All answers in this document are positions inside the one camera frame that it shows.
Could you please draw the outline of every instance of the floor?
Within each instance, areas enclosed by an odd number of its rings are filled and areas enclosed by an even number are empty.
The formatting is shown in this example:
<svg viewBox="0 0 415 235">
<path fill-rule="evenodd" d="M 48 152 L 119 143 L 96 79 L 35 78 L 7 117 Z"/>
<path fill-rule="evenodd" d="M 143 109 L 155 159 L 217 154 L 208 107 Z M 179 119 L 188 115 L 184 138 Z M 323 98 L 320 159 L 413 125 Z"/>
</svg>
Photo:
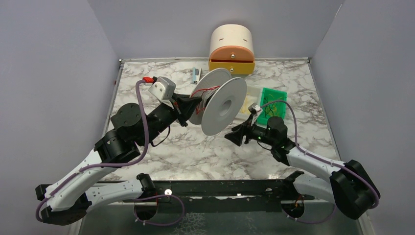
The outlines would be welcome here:
<svg viewBox="0 0 415 235">
<path fill-rule="evenodd" d="M 208 72 L 207 61 L 125 63 L 111 115 L 123 104 L 137 103 L 135 83 L 145 76 L 168 77 L 176 83 L 176 93 L 190 94 L 195 86 L 190 83 L 192 67 L 202 68 L 202 76 Z M 338 159 L 306 61 L 256 61 L 254 72 L 245 80 L 248 85 L 287 92 L 287 101 L 298 120 L 300 145 Z M 145 110 L 149 113 L 159 103 L 147 89 L 141 87 Z M 293 118 L 288 109 L 284 121 L 293 139 Z M 215 136 L 205 136 L 200 126 L 191 123 L 188 127 L 174 123 L 167 140 L 156 148 L 150 147 L 143 161 L 120 168 L 104 180 L 128 180 L 142 172 L 150 174 L 153 180 L 278 179 L 297 170 L 277 162 L 254 141 L 238 147 L 224 139 L 230 128 L 240 122 L 242 120 L 236 119 Z M 162 140 L 166 134 L 164 131 L 154 142 Z"/>
<path fill-rule="evenodd" d="M 307 212 L 301 217 L 305 221 L 318 221 L 330 214 L 330 203 L 307 203 Z M 177 214 L 156 214 L 151 220 L 168 223 L 178 218 Z M 132 205 L 108 205 L 100 207 L 83 219 L 80 235 L 361 235 L 356 220 L 342 213 L 335 213 L 327 222 L 307 225 L 295 222 L 280 212 L 228 212 L 187 213 L 178 224 L 168 227 L 143 226 L 135 222 Z"/>
</svg>

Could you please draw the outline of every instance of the marble countertop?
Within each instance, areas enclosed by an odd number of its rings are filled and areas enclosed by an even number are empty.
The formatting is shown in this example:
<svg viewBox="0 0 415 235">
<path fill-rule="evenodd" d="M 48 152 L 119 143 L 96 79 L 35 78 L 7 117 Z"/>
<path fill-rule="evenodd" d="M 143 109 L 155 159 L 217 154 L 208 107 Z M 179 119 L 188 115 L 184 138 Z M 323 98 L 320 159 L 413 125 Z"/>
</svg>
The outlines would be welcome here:
<svg viewBox="0 0 415 235">
<path fill-rule="evenodd" d="M 207 61 L 125 63 L 111 115 L 126 103 L 137 103 L 135 83 L 145 76 L 168 77 L 176 83 L 176 93 L 190 94 L 195 86 L 190 83 L 192 67 L 202 68 L 202 76 L 208 73 Z M 248 85 L 287 92 L 287 101 L 297 117 L 300 145 L 322 156 L 338 159 L 305 61 L 256 61 L 253 74 L 245 80 Z M 141 86 L 141 90 L 145 111 L 149 113 L 159 103 L 147 91 L 147 86 Z M 293 117 L 288 109 L 284 121 L 288 136 L 293 139 Z M 142 172 L 150 174 L 153 180 L 279 179 L 297 170 L 277 162 L 255 141 L 238 147 L 225 139 L 230 128 L 241 122 L 234 120 L 215 136 L 205 136 L 200 126 L 190 122 L 188 127 L 175 122 L 171 125 L 170 136 L 158 147 L 149 147 L 140 163 L 120 168 L 103 180 L 128 180 Z M 164 139 L 166 134 L 167 131 L 161 133 L 154 143 Z"/>
</svg>

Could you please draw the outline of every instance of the red connector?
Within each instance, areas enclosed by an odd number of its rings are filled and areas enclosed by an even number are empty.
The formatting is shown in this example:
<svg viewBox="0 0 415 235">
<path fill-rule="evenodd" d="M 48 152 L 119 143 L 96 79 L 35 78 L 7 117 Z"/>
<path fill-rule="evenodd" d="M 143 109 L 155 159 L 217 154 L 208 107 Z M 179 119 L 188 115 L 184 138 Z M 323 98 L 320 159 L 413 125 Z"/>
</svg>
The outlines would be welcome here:
<svg viewBox="0 0 415 235">
<path fill-rule="evenodd" d="M 145 83 L 153 83 L 154 79 L 151 77 L 143 77 L 143 80 L 145 81 Z"/>
</svg>

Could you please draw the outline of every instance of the white wall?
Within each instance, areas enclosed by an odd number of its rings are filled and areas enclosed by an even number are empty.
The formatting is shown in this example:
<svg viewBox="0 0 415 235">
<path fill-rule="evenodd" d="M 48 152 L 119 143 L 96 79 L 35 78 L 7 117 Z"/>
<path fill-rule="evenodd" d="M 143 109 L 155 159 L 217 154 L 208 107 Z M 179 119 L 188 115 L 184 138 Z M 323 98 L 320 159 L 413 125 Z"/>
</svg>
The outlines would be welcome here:
<svg viewBox="0 0 415 235">
<path fill-rule="evenodd" d="M 342 160 L 366 167 L 382 197 L 376 234 L 413 234 L 415 1 L 346 0 L 312 60 Z"/>
<path fill-rule="evenodd" d="M 344 0 L 88 0 L 120 58 L 209 57 L 222 24 L 253 34 L 256 57 L 311 57 Z"/>
<path fill-rule="evenodd" d="M 0 1 L 0 233 L 63 234 L 35 219 L 100 138 L 118 71 L 86 0 Z"/>
</svg>

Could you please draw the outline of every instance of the orange drawer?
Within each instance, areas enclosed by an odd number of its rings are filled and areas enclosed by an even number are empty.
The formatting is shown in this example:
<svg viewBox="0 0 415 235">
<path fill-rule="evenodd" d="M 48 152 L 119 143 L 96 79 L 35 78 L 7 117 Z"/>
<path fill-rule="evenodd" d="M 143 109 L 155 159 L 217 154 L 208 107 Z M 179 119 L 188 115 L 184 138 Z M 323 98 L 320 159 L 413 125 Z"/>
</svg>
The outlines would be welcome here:
<svg viewBox="0 0 415 235">
<path fill-rule="evenodd" d="M 232 62 L 213 62 L 209 60 L 209 70 L 212 71 L 217 68 L 225 68 L 231 74 L 251 74 L 255 68 L 254 62 L 247 63 L 232 63 Z"/>
</svg>

